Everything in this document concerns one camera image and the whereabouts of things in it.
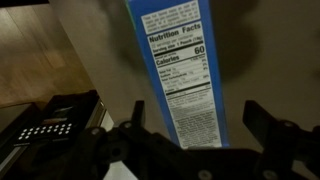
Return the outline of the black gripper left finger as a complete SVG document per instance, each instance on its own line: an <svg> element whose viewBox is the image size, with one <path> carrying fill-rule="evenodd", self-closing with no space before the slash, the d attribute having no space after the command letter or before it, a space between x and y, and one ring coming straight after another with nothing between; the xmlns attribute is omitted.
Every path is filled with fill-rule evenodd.
<svg viewBox="0 0 320 180"><path fill-rule="evenodd" d="M84 130L77 137L61 172L61 180L103 180L112 164L121 162L139 179L144 168L140 133L144 132L145 103L136 101L131 118L106 131Z"/></svg>

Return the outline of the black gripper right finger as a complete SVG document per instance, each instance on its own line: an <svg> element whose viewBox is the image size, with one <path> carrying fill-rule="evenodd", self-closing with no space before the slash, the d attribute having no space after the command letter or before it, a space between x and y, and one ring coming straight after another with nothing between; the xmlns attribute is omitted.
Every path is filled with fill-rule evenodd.
<svg viewBox="0 0 320 180"><path fill-rule="evenodd" d="M254 100L244 105L242 121L263 147L255 173L263 180L308 180L292 170L295 161L302 162L320 177L320 126L311 131L296 123L277 119Z"/></svg>

